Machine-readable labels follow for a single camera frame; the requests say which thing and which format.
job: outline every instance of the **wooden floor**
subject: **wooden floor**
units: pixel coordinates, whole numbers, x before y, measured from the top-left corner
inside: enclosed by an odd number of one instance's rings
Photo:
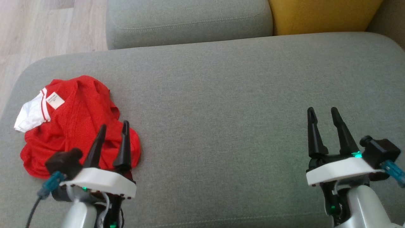
[[[0,0],[0,117],[31,63],[107,50],[105,8],[106,0]]]

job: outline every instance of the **red stripe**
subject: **red stripe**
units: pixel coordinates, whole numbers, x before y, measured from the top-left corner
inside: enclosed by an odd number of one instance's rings
[[[42,102],[44,101],[44,96],[45,96],[45,94],[44,94],[44,91],[41,90],[41,92],[42,92],[42,100],[41,100],[42,117],[43,117],[44,120],[46,121],[46,119],[45,119],[45,114],[44,114],[44,107],[43,107],[43,105],[42,105]]]

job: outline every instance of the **green led light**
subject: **green led light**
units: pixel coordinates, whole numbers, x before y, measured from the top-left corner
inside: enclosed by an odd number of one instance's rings
[[[336,212],[335,206],[331,206],[329,212],[330,212],[331,215],[333,215]]]
[[[353,157],[357,157],[357,158],[363,157],[363,156],[361,155],[361,152],[360,152],[360,151],[354,152],[354,153],[352,153],[352,155],[353,155]]]

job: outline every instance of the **black cable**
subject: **black cable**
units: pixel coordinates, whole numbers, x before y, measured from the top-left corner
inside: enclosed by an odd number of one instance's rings
[[[35,201],[34,206],[33,206],[32,209],[31,209],[31,213],[30,213],[30,215],[29,215],[29,217],[28,217],[27,224],[26,224],[26,228],[29,228],[29,227],[30,227],[30,223],[31,223],[31,220],[32,220],[32,216],[34,215],[35,209],[36,209],[36,207],[38,206],[38,204],[39,204],[39,202],[41,201],[41,199],[42,199],[42,197],[39,196],[38,199]]]
[[[122,224],[121,224],[121,228],[124,228],[124,212],[121,208],[121,218],[122,218]]]

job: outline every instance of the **seam stitching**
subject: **seam stitching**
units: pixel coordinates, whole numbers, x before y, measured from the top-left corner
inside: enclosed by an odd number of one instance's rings
[[[41,99],[41,112],[42,112],[42,117],[44,118],[44,121],[47,122],[47,119],[45,118],[45,114],[44,114],[44,91],[41,90],[42,93],[42,99]]]
[[[228,21],[234,21],[234,20],[244,20],[244,19],[252,19],[254,17],[257,17],[261,14],[264,13],[266,9],[263,9],[260,13],[255,14],[255,15],[249,15],[249,16],[242,16],[242,17],[231,17],[231,18],[223,18],[223,19],[218,19],[218,20],[205,20],[205,21],[195,21],[195,22],[185,22],[185,23],[178,23],[178,24],[167,24],[167,25],[159,25],[159,26],[149,26],[149,27],[143,27],[143,28],[122,28],[118,26],[113,19],[112,15],[109,13],[109,18],[113,25],[116,28],[122,29],[122,30],[156,30],[156,29],[163,29],[163,28],[178,28],[178,27],[185,27],[185,26],[194,26],[197,24],[207,24],[206,22],[211,23],[217,23],[217,22],[228,22]]]

